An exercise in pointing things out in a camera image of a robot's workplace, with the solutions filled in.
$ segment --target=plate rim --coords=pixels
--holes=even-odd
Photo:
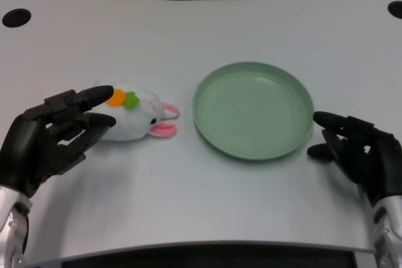
[[[212,72],[208,73],[208,74],[202,79],[202,81],[197,85],[197,88],[195,89],[195,92],[194,92],[193,97],[192,97],[192,100],[193,100],[193,102],[192,102],[192,115],[193,115],[193,121],[194,121],[195,126],[196,126],[196,128],[197,128],[197,131],[202,135],[202,137],[203,137],[212,147],[214,147],[215,149],[219,150],[220,152],[223,152],[223,153],[225,153],[225,154],[227,154],[227,155],[230,155],[230,156],[233,156],[233,157],[235,157],[235,158],[239,158],[239,159],[243,159],[243,160],[248,160],[248,161],[265,161],[265,160],[280,158],[280,157],[282,157],[282,156],[284,156],[284,155],[287,155],[287,154],[289,154],[289,153],[291,153],[291,152],[297,150],[297,149],[298,149],[300,146],[302,146],[302,145],[306,142],[306,140],[307,140],[308,138],[310,138],[311,135],[312,135],[312,132],[313,132],[313,125],[314,125],[314,123],[313,123],[313,116],[311,116],[311,120],[310,120],[310,123],[309,123],[309,125],[308,125],[308,131],[306,132],[306,134],[304,135],[303,139],[300,140],[300,142],[297,144],[296,147],[294,147],[293,149],[287,150],[287,151],[285,151],[285,152],[283,152],[283,153],[277,154],[277,155],[275,155],[275,156],[263,157],[263,158],[240,156],[240,155],[238,155],[238,154],[234,154],[234,153],[231,153],[231,152],[229,152],[229,151],[227,151],[227,150],[224,150],[224,149],[222,149],[221,147],[216,146],[215,144],[213,144],[213,143],[210,141],[210,139],[208,139],[208,138],[205,136],[205,134],[200,130],[199,121],[197,121],[197,115],[196,115],[196,113],[195,113],[195,110],[196,110],[196,105],[195,105],[195,104],[196,104],[196,101],[195,101],[195,98],[197,97],[197,94],[198,94],[198,92],[199,92],[199,90],[200,90],[202,84],[203,84],[209,77],[211,77],[215,72],[217,72],[218,70],[223,69],[223,68],[228,67],[228,66],[231,66],[231,65],[239,64],[239,63],[257,63],[257,64],[261,64],[261,65],[267,65],[267,66],[277,68],[277,69],[281,70],[282,72],[287,73],[288,75],[290,75],[291,77],[293,77],[293,78],[304,88],[305,92],[307,93],[308,99],[309,99],[309,101],[311,102],[311,105],[312,105],[312,110],[313,110],[312,113],[314,113],[314,111],[315,111],[315,109],[314,109],[314,103],[313,103],[312,96],[310,95],[310,92],[307,90],[306,86],[304,86],[304,84],[303,84],[301,81],[299,81],[299,79],[297,79],[294,75],[292,75],[290,72],[287,72],[287,71],[284,70],[283,68],[280,68],[280,67],[277,67],[277,66],[275,66],[275,65],[268,64],[268,63],[257,62],[257,61],[239,61],[239,62],[234,62],[234,63],[226,64],[226,65],[223,65],[223,66],[221,66],[221,67],[216,68],[216,69],[213,70]]]

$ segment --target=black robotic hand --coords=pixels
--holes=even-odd
[[[49,177],[64,174],[83,161],[84,152],[116,124],[111,116],[84,112],[112,95],[112,86],[77,94],[69,90],[17,116],[0,150],[0,186],[31,198]]]
[[[351,116],[316,112],[313,120],[325,128],[326,143],[310,147],[309,156],[334,160],[351,181],[363,187],[372,206],[383,198],[402,195],[402,149],[392,134]]]

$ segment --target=black floor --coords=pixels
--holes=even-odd
[[[355,268],[352,252],[254,244],[158,247],[65,262],[63,268]]]

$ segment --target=black hole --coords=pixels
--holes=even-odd
[[[393,1],[388,5],[388,11],[392,16],[402,19],[402,1]]]
[[[31,12],[27,9],[14,9],[3,17],[3,25],[8,28],[17,28],[26,24],[31,19]]]

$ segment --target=white stuffed rabbit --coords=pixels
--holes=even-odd
[[[179,116],[179,110],[163,103],[152,92],[136,84],[117,83],[112,85],[114,95],[105,103],[94,108],[94,112],[116,118],[116,125],[110,128],[103,139],[130,141],[146,134],[171,137],[176,134],[176,126],[162,122]]]

